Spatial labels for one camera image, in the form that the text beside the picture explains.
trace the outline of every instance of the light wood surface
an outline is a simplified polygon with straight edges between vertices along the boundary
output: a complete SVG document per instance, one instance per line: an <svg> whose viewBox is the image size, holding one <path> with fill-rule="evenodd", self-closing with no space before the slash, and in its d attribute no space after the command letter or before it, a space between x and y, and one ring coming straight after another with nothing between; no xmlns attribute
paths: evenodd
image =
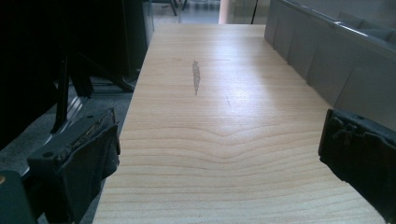
<svg viewBox="0 0 396 224"><path fill-rule="evenodd" d="M319 161L328 108L264 26L162 25L94 223L383 223Z"/></svg>

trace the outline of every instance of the wooden table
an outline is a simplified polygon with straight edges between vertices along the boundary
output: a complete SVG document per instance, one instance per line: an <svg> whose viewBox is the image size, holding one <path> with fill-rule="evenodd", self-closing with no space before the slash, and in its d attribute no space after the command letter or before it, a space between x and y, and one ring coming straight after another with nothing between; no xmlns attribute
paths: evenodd
<svg viewBox="0 0 396 224"><path fill-rule="evenodd" d="M384 222L319 161L329 105L264 28L156 29L95 223Z"/></svg>

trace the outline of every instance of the floor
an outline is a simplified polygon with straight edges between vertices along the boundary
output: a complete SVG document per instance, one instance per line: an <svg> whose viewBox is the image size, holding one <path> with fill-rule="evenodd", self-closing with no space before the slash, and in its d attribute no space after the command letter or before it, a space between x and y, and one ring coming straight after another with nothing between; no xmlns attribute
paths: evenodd
<svg viewBox="0 0 396 224"><path fill-rule="evenodd" d="M154 27L160 23L218 23L219 21L219 0L189 0L184 10L182 10L182 3L178 2L177 16L174 15L169 4L153 4L152 9ZM70 84L69 104L72 106L70 106L69 115L71 115L71 123L97 111L98 108L114 107L116 118L122 127L133 94L125 93L109 81L99 77L92 77L92 84L94 93L90 99L77 98L74 87ZM0 170L13 170L20 175L27 171L26 157L50 140L50 130L55 121L55 114L56 107L54 106L33 122L7 147L0 150ZM80 223L92 223L99 198L100 196L92 202L89 211ZM38 222L48 223L44 216Z"/></svg>
<svg viewBox="0 0 396 224"><path fill-rule="evenodd" d="M160 23L219 23L220 0L177 0L177 15L170 4L153 3L154 27Z"/></svg>

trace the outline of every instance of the mark on table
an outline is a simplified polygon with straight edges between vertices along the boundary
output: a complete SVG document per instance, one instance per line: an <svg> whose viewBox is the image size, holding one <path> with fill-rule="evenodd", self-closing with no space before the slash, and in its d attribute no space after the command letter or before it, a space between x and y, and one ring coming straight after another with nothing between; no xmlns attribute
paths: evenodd
<svg viewBox="0 0 396 224"><path fill-rule="evenodd" d="M227 97L227 103L228 103L228 106L229 106L230 109L231 109L232 107L231 107L231 104L230 104L230 99L228 99L228 95L226 94L225 97Z"/></svg>
<svg viewBox="0 0 396 224"><path fill-rule="evenodd" d="M194 60L192 63L192 74L194 75L194 88L195 88L195 95L198 93L199 82L201 81L201 75L199 72L198 62Z"/></svg>

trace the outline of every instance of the gray panel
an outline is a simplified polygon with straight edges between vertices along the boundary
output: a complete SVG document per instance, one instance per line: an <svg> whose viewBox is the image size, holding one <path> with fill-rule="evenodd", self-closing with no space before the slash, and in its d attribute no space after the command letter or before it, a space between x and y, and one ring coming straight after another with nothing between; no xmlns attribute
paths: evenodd
<svg viewBox="0 0 396 224"><path fill-rule="evenodd" d="M294 24L291 20L280 18L274 36L274 49L285 60L288 58L291 39L293 38Z"/></svg>
<svg viewBox="0 0 396 224"><path fill-rule="evenodd" d="M352 16L348 13L343 12L343 11L340 12L340 14L338 15L338 19L339 19L339 21L342 21L345 24L347 24L348 26L351 26L354 28L361 27L361 23L363 22L362 18Z"/></svg>
<svg viewBox="0 0 396 224"><path fill-rule="evenodd" d="M274 45L274 36L278 20L278 5L279 3L277 1L271 1L270 9L268 11L267 23L265 25L264 37L271 46Z"/></svg>
<svg viewBox="0 0 396 224"><path fill-rule="evenodd" d="M387 29L387 27L382 26L380 24L377 24L375 22L372 21L367 21L367 20L363 20L361 22L361 26L359 27L360 29Z"/></svg>
<svg viewBox="0 0 396 224"><path fill-rule="evenodd" d="M301 5L337 18L340 12L356 18L373 21L389 28L396 28L396 1L394 0L294 0ZM358 27L358 20L347 19Z"/></svg>
<svg viewBox="0 0 396 224"><path fill-rule="evenodd" d="M325 38L325 30L330 30L309 20L310 18L304 17L301 25L295 29L288 56L289 65L304 79L308 76L318 43Z"/></svg>
<svg viewBox="0 0 396 224"><path fill-rule="evenodd" d="M359 114L396 131L396 64L356 67L336 108Z"/></svg>
<svg viewBox="0 0 396 224"><path fill-rule="evenodd" d="M382 40L386 40L391 34L391 30L389 29L360 29L359 31L366 35L372 35Z"/></svg>
<svg viewBox="0 0 396 224"><path fill-rule="evenodd" d="M329 104L334 105L356 66L375 63L373 53L335 32L326 33L306 78Z"/></svg>

